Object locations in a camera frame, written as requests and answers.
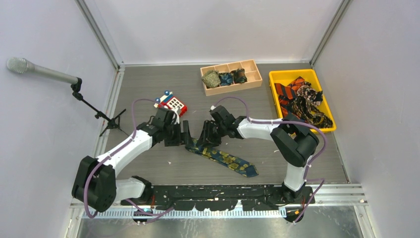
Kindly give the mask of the blue yellow floral tie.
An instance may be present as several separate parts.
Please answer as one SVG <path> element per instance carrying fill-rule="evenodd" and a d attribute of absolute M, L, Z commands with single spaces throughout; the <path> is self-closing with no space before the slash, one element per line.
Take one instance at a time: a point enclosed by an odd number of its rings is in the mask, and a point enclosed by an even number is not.
<path fill-rule="evenodd" d="M 230 170 L 246 177 L 252 178 L 259 175 L 256 166 L 240 157 L 218 150 L 214 147 L 205 147 L 198 144 L 198 140 L 193 138 L 192 142 L 185 145 L 185 148 L 197 155 L 216 162 Z"/>

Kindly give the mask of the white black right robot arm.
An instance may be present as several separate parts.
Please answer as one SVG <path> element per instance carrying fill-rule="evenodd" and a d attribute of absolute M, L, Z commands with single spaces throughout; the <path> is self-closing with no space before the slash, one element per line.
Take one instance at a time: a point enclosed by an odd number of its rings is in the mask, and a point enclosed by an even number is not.
<path fill-rule="evenodd" d="M 234 117 L 223 106 L 211 107 L 210 116 L 212 119 L 204 122 L 198 140 L 200 146 L 218 146 L 225 136 L 274 142 L 287 162 L 286 176 L 281 187 L 283 198 L 292 204 L 302 198 L 302 190 L 306 184 L 306 167 L 319 145 L 319 139 L 311 132 L 309 124 L 293 115 L 274 120 Z"/>

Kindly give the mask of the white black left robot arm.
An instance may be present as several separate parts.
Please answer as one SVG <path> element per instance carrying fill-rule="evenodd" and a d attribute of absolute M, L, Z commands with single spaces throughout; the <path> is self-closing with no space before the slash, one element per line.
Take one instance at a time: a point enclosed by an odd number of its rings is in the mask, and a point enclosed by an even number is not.
<path fill-rule="evenodd" d="M 106 211 L 114 202 L 135 200 L 147 205 L 152 198 L 151 183 L 139 176 L 117 180 L 118 174 L 140 154 L 157 143 L 182 144 L 183 133 L 177 110 L 159 108 L 150 122 L 143 122 L 120 144 L 79 164 L 71 195 L 81 201 L 88 217 Z"/>

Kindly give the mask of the red white toy brick block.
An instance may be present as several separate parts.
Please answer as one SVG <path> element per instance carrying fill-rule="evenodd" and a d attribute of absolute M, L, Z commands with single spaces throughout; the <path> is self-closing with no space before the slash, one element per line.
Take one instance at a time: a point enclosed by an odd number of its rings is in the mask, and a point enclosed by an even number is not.
<path fill-rule="evenodd" d="M 175 109 L 180 117 L 183 116 L 188 110 L 187 106 L 177 97 L 175 97 L 172 91 L 168 90 L 165 90 L 163 96 L 155 99 L 154 107 L 165 107 L 168 109 Z"/>

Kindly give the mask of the olive green rolled tie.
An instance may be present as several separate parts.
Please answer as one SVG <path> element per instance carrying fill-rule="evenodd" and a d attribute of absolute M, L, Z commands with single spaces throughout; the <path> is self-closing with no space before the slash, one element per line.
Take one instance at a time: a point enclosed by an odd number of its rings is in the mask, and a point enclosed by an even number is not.
<path fill-rule="evenodd" d="M 221 81 L 217 70 L 209 70 L 202 76 L 202 82 L 207 88 L 216 88 L 220 86 Z"/>

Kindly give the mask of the blue rolled tie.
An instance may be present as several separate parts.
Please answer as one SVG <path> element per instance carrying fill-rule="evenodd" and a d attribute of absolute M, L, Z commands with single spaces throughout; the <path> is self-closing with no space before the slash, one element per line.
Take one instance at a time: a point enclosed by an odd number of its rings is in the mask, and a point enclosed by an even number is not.
<path fill-rule="evenodd" d="M 220 86 L 229 86 L 234 83 L 233 75 L 230 72 L 220 72 L 218 74 Z"/>

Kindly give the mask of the dark brown rolled tie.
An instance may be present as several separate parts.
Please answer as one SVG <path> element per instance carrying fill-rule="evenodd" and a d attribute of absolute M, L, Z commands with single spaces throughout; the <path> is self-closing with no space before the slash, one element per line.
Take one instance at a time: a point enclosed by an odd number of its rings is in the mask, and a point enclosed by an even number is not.
<path fill-rule="evenodd" d="M 230 74 L 232 75 L 233 82 L 235 84 L 243 84 L 248 81 L 244 68 L 238 68 L 236 70 L 233 70 L 230 72 Z"/>

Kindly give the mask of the black microphone stand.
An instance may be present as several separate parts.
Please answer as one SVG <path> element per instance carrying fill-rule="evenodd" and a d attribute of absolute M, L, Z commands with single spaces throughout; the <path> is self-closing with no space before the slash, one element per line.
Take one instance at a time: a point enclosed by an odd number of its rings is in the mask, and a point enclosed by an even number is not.
<path fill-rule="evenodd" d="M 77 77 L 76 78 L 76 83 L 71 84 L 71 89 L 72 89 L 72 95 L 74 98 L 76 98 L 78 101 L 83 102 L 85 105 L 87 105 L 89 108 L 91 108 L 92 110 L 94 110 L 96 112 L 96 114 L 94 115 L 94 117 L 96 119 L 104 119 L 106 121 L 106 127 L 105 129 L 100 133 L 99 137 L 102 137 L 105 132 L 107 132 L 108 130 L 112 130 L 112 129 L 117 129 L 121 132 L 123 132 L 125 135 L 129 136 L 128 133 L 126 133 L 124 130 L 121 129 L 121 125 L 120 125 L 120 121 L 121 121 L 121 116 L 126 112 L 126 109 L 123 109 L 119 114 L 117 114 L 115 117 L 113 118 L 109 118 L 104 112 L 98 110 L 96 107 L 94 107 L 93 105 L 91 105 L 90 103 L 88 103 L 83 95 L 80 93 L 81 90 L 81 86 L 82 86 L 82 79 Z"/>

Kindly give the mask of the orange navy striped tie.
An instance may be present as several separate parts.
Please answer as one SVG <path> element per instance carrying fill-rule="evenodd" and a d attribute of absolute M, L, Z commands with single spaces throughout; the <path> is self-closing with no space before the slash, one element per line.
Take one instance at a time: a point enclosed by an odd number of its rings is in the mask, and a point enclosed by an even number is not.
<path fill-rule="evenodd" d="M 280 83 L 275 83 L 274 86 L 282 115 L 286 117 L 293 114 L 299 120 L 309 123 L 307 100 L 298 94 L 298 90 L 306 86 L 305 79 L 298 77 L 287 86 Z"/>

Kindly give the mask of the yellow plastic bin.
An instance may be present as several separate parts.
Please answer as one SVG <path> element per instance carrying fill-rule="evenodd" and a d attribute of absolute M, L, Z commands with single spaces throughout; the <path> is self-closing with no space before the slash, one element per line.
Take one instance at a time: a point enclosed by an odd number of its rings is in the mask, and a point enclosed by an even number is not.
<path fill-rule="evenodd" d="M 336 123 L 313 69 L 271 71 L 269 83 L 279 118 L 293 114 L 322 132 L 336 130 Z"/>

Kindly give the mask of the black floral patterned tie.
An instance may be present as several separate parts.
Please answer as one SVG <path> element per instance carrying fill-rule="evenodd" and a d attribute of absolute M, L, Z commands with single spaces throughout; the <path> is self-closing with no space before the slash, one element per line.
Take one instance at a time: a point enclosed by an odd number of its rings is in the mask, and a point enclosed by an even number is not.
<path fill-rule="evenodd" d="M 331 128 L 333 122 L 330 117 L 321 112 L 318 107 L 323 102 L 323 92 L 316 91 L 309 82 L 298 90 L 298 94 L 307 100 L 309 123 L 317 128 Z"/>

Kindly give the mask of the silver microphone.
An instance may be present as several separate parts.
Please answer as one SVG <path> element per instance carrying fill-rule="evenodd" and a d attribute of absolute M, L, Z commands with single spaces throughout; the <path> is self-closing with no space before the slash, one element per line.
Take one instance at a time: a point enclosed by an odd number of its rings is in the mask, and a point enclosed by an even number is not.
<path fill-rule="evenodd" d="M 7 60 L 6 66 L 10 71 L 18 74 L 31 73 L 69 84 L 78 84 L 80 81 L 76 76 L 39 66 L 25 58 L 11 57 Z"/>

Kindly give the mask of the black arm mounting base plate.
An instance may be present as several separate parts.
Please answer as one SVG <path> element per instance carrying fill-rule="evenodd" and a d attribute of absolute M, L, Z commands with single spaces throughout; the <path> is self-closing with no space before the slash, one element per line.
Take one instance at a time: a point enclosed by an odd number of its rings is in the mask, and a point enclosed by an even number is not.
<path fill-rule="evenodd" d="M 230 212 L 237 205 L 243 211 L 274 211 L 288 205 L 296 210 L 286 211 L 286 220 L 292 222 L 303 218 L 303 210 L 315 202 L 314 192 L 304 185 L 297 192 L 280 185 L 155 185 L 147 186 L 139 198 L 123 200 L 123 205 L 132 203 L 166 211 Z"/>

